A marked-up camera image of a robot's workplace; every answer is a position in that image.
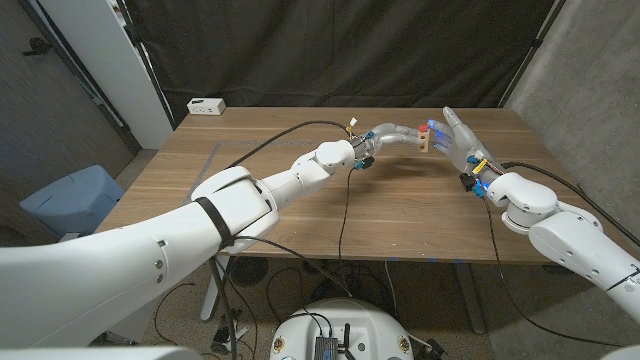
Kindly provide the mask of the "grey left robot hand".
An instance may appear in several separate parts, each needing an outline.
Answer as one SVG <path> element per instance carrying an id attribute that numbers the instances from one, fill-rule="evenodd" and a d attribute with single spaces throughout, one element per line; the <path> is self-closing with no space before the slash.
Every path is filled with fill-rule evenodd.
<path id="1" fill-rule="evenodd" d="M 384 147 L 394 144 L 408 144 L 419 148 L 425 140 L 419 131 L 394 123 L 377 125 L 365 134 L 358 135 L 352 140 L 355 158 L 357 160 L 377 155 Z"/>

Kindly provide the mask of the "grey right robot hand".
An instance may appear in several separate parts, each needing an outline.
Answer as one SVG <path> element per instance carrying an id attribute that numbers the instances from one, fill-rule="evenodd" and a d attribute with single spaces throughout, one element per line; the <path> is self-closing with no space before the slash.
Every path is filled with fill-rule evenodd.
<path id="1" fill-rule="evenodd" d="M 427 125 L 435 132 L 434 147 L 448 156 L 461 173 L 491 184 L 505 169 L 494 159 L 474 132 L 449 107 L 444 107 L 445 123 L 430 119 Z"/>

